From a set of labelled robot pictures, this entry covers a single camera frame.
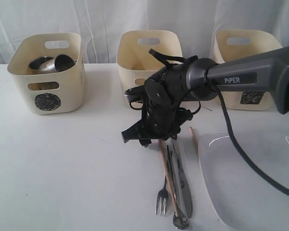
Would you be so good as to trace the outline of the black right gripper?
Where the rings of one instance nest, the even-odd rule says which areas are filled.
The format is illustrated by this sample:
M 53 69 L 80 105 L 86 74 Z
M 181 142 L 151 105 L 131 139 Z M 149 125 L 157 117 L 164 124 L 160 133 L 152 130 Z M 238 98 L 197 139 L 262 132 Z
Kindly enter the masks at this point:
M 190 110 L 180 106 L 190 100 L 186 85 L 187 64 L 171 64 L 157 71 L 144 82 L 146 100 L 142 118 L 121 132 L 124 143 L 132 140 L 151 144 L 152 139 L 177 140 L 180 125 L 190 120 Z

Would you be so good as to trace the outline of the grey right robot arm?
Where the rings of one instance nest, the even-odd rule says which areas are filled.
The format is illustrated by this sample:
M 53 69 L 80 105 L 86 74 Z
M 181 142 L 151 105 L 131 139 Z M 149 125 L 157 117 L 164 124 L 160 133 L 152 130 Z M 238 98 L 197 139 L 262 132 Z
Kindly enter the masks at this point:
M 125 91 L 129 103 L 140 102 L 141 119 L 122 132 L 124 142 L 138 140 L 148 146 L 152 140 L 174 138 L 194 112 L 182 102 L 214 99 L 218 93 L 268 92 L 279 113 L 289 112 L 289 46 L 249 57 L 216 63 L 210 58 L 149 53 L 163 64 L 143 85 Z

